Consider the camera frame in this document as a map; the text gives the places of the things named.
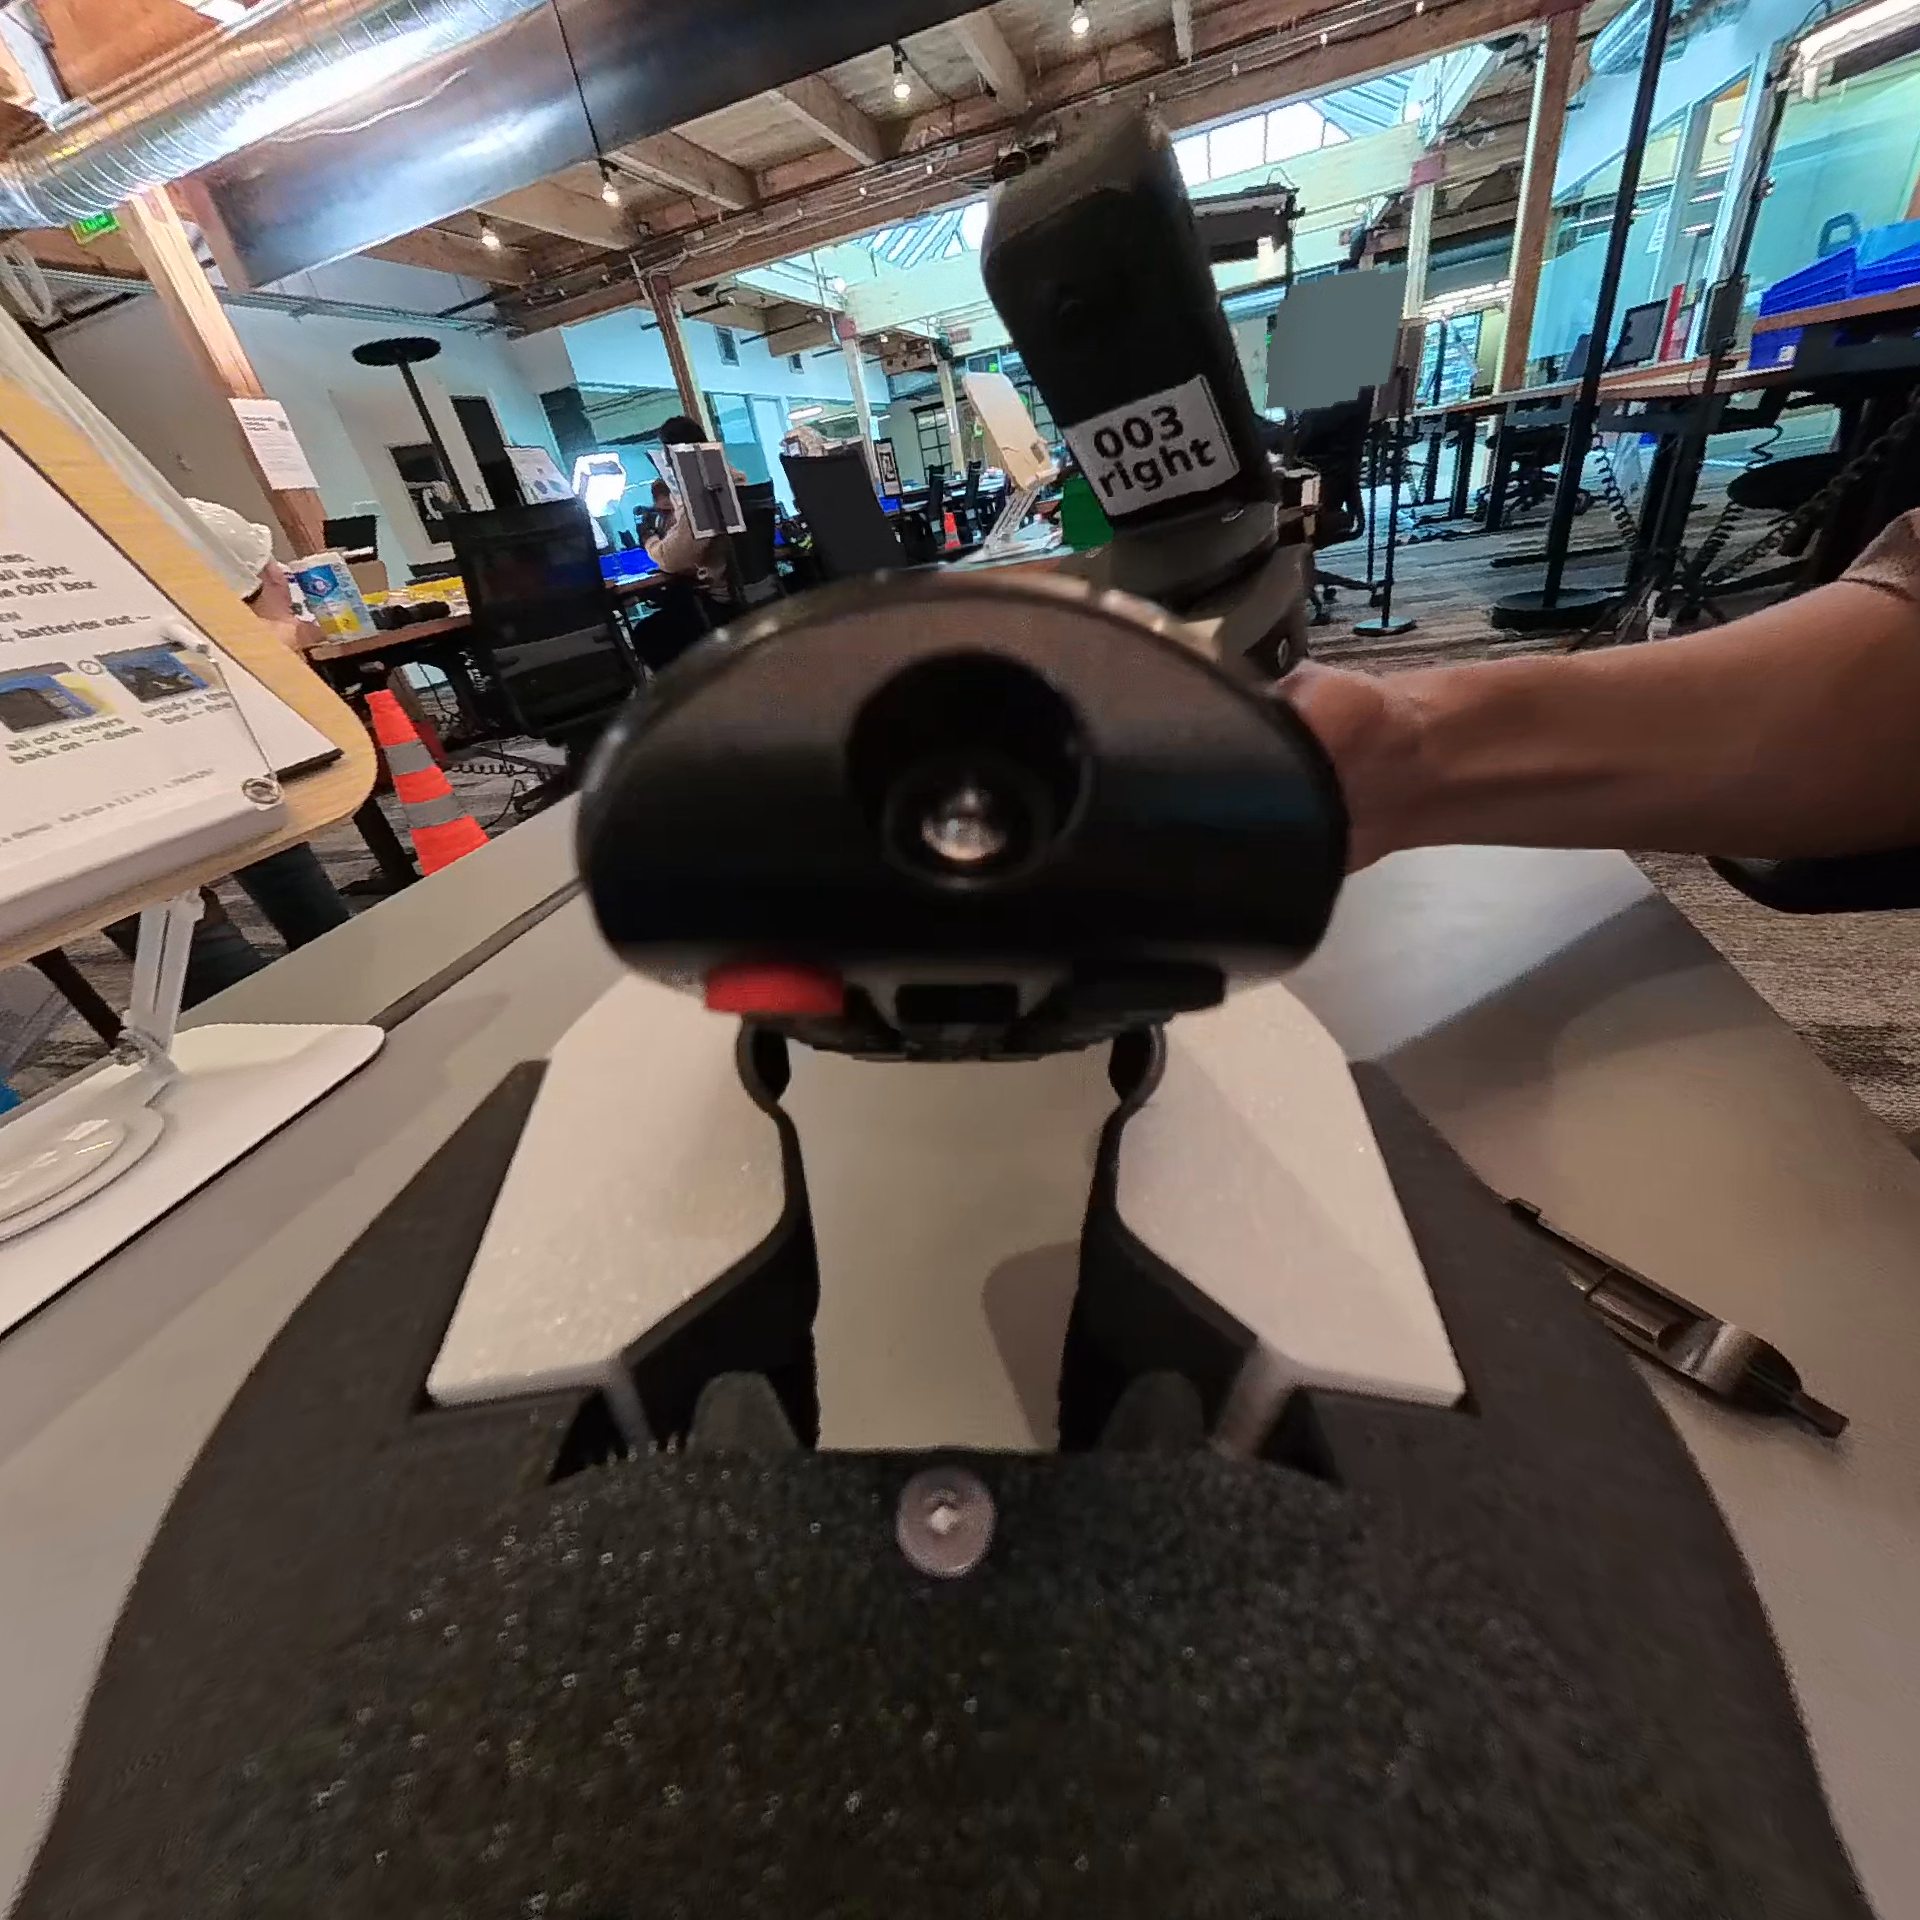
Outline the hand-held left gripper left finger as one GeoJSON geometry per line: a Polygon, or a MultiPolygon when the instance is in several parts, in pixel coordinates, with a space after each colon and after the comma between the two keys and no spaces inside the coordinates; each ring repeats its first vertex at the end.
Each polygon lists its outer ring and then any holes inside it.
{"type": "Polygon", "coordinates": [[[628,1449],[684,1435],[708,1382],[766,1377],[820,1435],[820,1271],[782,1043],[650,979],[553,1047],[425,1394],[598,1396],[628,1449]]]}

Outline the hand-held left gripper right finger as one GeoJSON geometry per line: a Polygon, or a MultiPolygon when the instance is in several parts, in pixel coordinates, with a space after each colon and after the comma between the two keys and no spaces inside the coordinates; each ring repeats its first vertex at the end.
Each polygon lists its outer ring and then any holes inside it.
{"type": "Polygon", "coordinates": [[[1350,1066],[1284,988],[1109,1044],[1061,1447],[1186,1383],[1203,1441],[1259,1457],[1300,1394],[1461,1410],[1470,1386],[1350,1066]]]}

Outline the black battery cover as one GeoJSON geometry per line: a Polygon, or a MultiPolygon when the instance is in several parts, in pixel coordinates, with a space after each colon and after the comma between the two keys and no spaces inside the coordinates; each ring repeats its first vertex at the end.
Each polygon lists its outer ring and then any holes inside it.
{"type": "Polygon", "coordinates": [[[1553,1251],[1586,1306],[1631,1354],[1715,1404],[1797,1425],[1823,1442],[1843,1441],[1847,1416],[1812,1396],[1773,1345],[1563,1233],[1532,1202],[1510,1196],[1503,1209],[1553,1251]]]}

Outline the black remote control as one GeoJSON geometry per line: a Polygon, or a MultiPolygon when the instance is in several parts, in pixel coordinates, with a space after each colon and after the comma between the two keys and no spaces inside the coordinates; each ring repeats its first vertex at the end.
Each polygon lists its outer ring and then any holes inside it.
{"type": "Polygon", "coordinates": [[[1012,1063],[1219,1008],[1326,938],[1350,826],[1284,702],[1039,568],[761,609],[613,726],[579,867],[621,962],[891,1063],[1012,1063]]]}

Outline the person's right forearm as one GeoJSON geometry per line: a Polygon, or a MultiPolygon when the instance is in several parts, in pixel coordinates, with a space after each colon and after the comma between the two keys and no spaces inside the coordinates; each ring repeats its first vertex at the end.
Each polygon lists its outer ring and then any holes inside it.
{"type": "Polygon", "coordinates": [[[1452,667],[1405,706],[1405,849],[1915,847],[1917,614],[1871,585],[1622,652],[1452,667]]]}

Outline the person's right hand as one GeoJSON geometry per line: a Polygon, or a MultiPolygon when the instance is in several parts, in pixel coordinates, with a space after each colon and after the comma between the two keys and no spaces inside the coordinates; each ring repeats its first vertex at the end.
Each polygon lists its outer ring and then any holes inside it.
{"type": "Polygon", "coordinates": [[[1349,818],[1346,876],[1425,843],[1430,680],[1426,671],[1374,678],[1302,664],[1278,684],[1333,764],[1349,818]]]}

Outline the white tilted board stand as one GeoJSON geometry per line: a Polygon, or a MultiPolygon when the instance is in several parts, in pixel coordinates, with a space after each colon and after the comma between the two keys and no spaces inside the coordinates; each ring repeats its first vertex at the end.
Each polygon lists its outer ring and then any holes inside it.
{"type": "Polygon", "coordinates": [[[1007,561],[1039,495],[1058,479],[1058,464],[1007,375],[965,372],[963,395],[974,408],[995,464],[1007,482],[1005,502],[979,555],[982,561],[1007,561]]]}

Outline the black office chair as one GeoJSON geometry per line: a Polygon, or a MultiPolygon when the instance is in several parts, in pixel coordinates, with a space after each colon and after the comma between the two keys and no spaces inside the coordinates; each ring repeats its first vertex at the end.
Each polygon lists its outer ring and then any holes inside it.
{"type": "Polygon", "coordinates": [[[881,505],[869,459],[858,446],[785,452],[782,468],[825,585],[907,568],[899,532],[881,505]]]}
{"type": "Polygon", "coordinates": [[[585,505],[458,513],[446,540],[470,641],[514,729],[582,761],[643,680],[585,505]]]}
{"type": "Polygon", "coordinates": [[[1917,849],[1831,858],[1709,858],[1745,899],[1790,916],[1917,910],[1917,849]]]}

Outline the orange grey striped cone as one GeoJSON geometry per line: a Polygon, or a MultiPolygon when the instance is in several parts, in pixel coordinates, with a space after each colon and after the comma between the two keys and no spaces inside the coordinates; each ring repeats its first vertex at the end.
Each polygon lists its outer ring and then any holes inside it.
{"type": "Polygon", "coordinates": [[[405,815],[420,876],[444,873],[489,843],[485,827],[463,810],[399,699],[385,689],[367,696],[367,719],[405,815]]]}

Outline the black pole stand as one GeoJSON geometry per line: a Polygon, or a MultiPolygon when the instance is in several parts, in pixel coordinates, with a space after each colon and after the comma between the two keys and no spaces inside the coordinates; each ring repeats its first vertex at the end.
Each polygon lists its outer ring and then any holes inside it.
{"type": "Polygon", "coordinates": [[[1617,206],[1607,232],[1607,247],[1601,265],[1601,282],[1590,318],[1590,352],[1582,367],[1562,446],[1558,480],[1547,519],[1542,546],[1542,582],[1533,587],[1503,592],[1490,606],[1490,620],[1501,633],[1566,633],[1579,614],[1604,609],[1607,598],[1590,591],[1566,587],[1577,495],[1593,441],[1601,409],[1601,378],[1614,340],[1619,282],[1626,264],[1626,246],[1635,219],[1641,187],[1644,148],[1653,127],[1660,76],[1666,57],[1673,2],[1647,4],[1647,38],[1639,63],[1639,80],[1628,114],[1617,206]]]}

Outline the white wipes container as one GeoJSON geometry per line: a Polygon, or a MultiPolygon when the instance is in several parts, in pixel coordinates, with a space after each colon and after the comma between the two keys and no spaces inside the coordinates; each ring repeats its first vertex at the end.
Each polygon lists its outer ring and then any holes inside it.
{"type": "Polygon", "coordinates": [[[300,603],[297,642],[303,652],[343,641],[371,641],[378,623],[343,551],[327,548],[284,568],[300,603]]]}

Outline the wooden board with instruction sheet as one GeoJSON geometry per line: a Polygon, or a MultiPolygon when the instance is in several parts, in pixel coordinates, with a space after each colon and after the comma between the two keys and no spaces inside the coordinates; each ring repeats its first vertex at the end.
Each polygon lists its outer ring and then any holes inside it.
{"type": "Polygon", "coordinates": [[[364,723],[28,335],[2,368],[2,961],[348,820],[364,723]]]}

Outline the black floor lamp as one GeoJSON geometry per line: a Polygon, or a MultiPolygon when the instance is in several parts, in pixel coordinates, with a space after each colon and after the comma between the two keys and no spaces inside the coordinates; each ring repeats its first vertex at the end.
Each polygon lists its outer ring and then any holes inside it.
{"type": "Polygon", "coordinates": [[[427,446],[431,446],[439,476],[451,495],[452,513],[468,514],[470,502],[463,491],[463,482],[451,459],[442,431],[425,404],[425,395],[417,375],[417,368],[425,362],[439,358],[442,344],[425,336],[391,336],[380,340],[365,340],[353,348],[353,362],[362,368],[391,368],[399,375],[405,391],[411,399],[417,409],[419,423],[425,432],[427,446]]]}

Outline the stack of blue bins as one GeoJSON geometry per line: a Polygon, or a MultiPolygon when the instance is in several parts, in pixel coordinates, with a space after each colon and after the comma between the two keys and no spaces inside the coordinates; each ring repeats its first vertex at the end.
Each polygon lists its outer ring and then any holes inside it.
{"type": "Polygon", "coordinates": [[[1915,310],[1917,223],[1858,232],[1850,246],[1775,280],[1761,297],[1747,348],[1751,371],[1787,368],[1815,326],[1915,310]]]}

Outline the grey flexible ceiling duct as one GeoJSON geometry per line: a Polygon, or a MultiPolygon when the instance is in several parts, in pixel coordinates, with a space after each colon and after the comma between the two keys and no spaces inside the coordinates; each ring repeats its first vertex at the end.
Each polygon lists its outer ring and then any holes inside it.
{"type": "Polygon", "coordinates": [[[2,227],[116,210],[510,27],[533,2],[284,2],[62,107],[2,163],[2,227]]]}

